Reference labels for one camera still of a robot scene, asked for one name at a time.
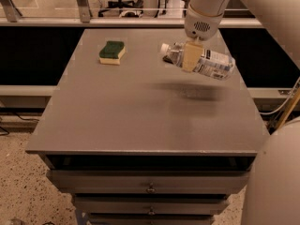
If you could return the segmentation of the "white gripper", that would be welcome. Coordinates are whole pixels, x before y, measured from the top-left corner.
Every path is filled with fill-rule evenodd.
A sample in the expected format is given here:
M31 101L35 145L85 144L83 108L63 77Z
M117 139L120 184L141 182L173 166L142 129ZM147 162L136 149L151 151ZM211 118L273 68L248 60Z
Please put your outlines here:
M185 18L185 32L190 39L185 43L182 69L192 72L203 54L200 40L210 39L218 30L224 8L217 6L196 6L189 4Z

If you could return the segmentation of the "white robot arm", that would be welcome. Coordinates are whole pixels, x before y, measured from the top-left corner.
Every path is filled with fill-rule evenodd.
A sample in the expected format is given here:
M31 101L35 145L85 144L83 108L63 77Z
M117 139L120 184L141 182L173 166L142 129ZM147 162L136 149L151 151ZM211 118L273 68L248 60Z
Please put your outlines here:
M300 0L240 0L261 23L286 57L259 62L246 84L291 84L299 74ZM185 20L190 38L207 40L197 22L218 29L229 0L189 0ZM300 225L300 124L297 118L269 136L253 161L241 225Z

